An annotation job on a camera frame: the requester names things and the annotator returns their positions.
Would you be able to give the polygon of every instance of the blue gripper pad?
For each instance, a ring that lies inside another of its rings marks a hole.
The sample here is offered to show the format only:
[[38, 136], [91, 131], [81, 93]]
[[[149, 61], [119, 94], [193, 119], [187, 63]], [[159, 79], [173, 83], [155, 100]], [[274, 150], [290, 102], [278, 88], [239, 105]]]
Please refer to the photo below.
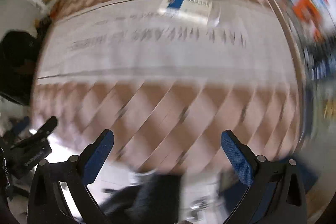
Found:
[[253, 183], [253, 172], [251, 165], [243, 153], [239, 150], [237, 144], [226, 131], [222, 133], [220, 142], [241, 183], [250, 187]]
[[14, 127], [12, 131], [15, 136], [18, 136], [27, 126], [29, 126], [30, 119], [28, 116], [25, 116], [21, 121], [19, 121]]
[[105, 129], [102, 134], [105, 134], [104, 138], [101, 140], [83, 168], [82, 182], [84, 185], [91, 184], [95, 181], [101, 167], [113, 148], [113, 132]]

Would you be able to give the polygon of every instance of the black clamp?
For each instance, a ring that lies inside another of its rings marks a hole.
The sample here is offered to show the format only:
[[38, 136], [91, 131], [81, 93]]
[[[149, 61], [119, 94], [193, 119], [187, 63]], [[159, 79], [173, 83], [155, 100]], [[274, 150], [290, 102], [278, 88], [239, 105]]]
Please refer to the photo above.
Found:
[[50, 119], [28, 139], [12, 144], [14, 137], [11, 135], [5, 138], [0, 137], [0, 147], [3, 156], [7, 161], [8, 172], [17, 179], [26, 175], [41, 159], [44, 159], [52, 152], [47, 137], [57, 126], [57, 118], [51, 116]]
[[31, 185], [27, 223], [75, 224], [65, 201], [60, 181], [66, 182], [85, 223], [110, 223], [92, 197], [87, 185], [93, 183], [114, 144], [112, 131], [104, 130], [93, 144], [65, 162], [41, 160]]
[[305, 189], [294, 160], [270, 162], [256, 156], [231, 130], [222, 133], [221, 145], [240, 181], [249, 187], [225, 224], [307, 223]]

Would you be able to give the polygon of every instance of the table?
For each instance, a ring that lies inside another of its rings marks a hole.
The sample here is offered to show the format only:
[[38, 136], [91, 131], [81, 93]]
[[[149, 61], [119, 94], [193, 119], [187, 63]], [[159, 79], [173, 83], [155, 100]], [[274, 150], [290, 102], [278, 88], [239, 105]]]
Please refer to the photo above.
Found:
[[110, 128], [110, 162], [139, 171], [231, 168], [226, 129], [269, 160], [293, 151], [298, 87], [268, 0], [214, 0], [216, 28], [164, 18], [161, 1], [65, 0], [36, 73], [34, 127], [56, 115], [55, 136], [78, 151]]

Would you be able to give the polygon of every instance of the orange object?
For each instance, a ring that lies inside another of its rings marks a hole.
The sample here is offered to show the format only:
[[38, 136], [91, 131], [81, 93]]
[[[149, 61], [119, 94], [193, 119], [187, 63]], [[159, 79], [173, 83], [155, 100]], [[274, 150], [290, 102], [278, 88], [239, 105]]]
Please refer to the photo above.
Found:
[[299, 0], [293, 7], [295, 15], [302, 21], [313, 22], [318, 24], [321, 20], [321, 15], [314, 3], [311, 0]]

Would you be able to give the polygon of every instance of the screw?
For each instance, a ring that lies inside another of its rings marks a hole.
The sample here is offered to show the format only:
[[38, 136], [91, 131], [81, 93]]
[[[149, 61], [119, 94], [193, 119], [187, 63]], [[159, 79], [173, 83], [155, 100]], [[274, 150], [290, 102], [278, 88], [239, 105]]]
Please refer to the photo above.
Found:
[[263, 155], [259, 155], [257, 157], [257, 160], [260, 161], [260, 162], [265, 162], [266, 161], [266, 158], [263, 156]]
[[77, 156], [77, 155], [72, 155], [72, 156], [69, 158], [69, 160], [70, 160], [71, 162], [76, 162], [76, 161], [78, 160], [78, 156]]
[[39, 162], [39, 165], [43, 166], [47, 163], [47, 160], [43, 159], [43, 160], [40, 160]]
[[293, 159], [290, 159], [290, 160], [289, 160], [289, 164], [295, 166], [295, 165], [296, 165], [296, 161], [293, 160]]

